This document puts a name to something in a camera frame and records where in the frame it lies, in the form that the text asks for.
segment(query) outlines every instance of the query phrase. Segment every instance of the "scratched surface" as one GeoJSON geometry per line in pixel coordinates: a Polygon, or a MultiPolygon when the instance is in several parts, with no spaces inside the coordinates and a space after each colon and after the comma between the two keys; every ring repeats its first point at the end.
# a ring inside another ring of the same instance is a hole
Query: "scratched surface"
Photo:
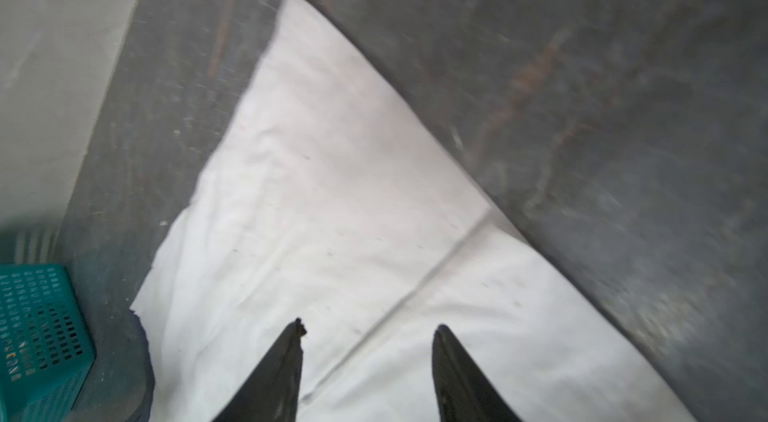
{"type": "MultiPolygon", "coordinates": [[[[311,1],[699,420],[768,419],[768,0],[311,1]]],[[[129,301],[279,2],[138,2],[58,247],[73,420],[143,394],[129,301]]]]}

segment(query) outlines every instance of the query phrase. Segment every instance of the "gray floor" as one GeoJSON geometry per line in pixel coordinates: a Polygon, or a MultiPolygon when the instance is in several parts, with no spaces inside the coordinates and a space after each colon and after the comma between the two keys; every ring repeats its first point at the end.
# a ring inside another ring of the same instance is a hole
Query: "gray floor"
{"type": "Polygon", "coordinates": [[[0,226],[64,217],[136,0],[0,0],[0,226]]]}
{"type": "MultiPolygon", "coordinates": [[[[699,420],[768,417],[768,0],[311,1],[699,420]]],[[[76,420],[141,398],[129,302],[279,3],[139,1],[58,247],[76,420]]]]}

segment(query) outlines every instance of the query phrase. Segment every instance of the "dark gray tabletop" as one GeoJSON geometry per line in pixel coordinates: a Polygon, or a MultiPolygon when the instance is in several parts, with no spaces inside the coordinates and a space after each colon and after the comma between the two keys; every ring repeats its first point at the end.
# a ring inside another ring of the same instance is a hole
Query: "dark gray tabletop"
{"type": "MultiPolygon", "coordinates": [[[[310,1],[699,420],[768,419],[768,0],[310,1]]],[[[129,302],[279,4],[138,2],[58,247],[76,420],[144,392],[129,302]]]]}

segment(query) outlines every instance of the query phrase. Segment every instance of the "white cloth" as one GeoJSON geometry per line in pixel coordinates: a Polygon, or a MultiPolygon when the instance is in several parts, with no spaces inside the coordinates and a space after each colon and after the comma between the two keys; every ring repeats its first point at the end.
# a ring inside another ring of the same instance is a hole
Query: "white cloth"
{"type": "Polygon", "coordinates": [[[153,422],[208,422],[301,317],[298,419],[437,420],[446,323],[527,422],[692,420],[312,6],[273,40],[131,308],[153,422]]]}

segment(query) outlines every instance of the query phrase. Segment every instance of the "teal plastic basket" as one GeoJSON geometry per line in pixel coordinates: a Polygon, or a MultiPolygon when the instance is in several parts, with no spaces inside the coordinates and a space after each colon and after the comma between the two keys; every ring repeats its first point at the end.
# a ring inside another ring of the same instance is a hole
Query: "teal plastic basket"
{"type": "Polygon", "coordinates": [[[95,351],[59,265],[0,265],[0,422],[60,422],[95,351]]]}

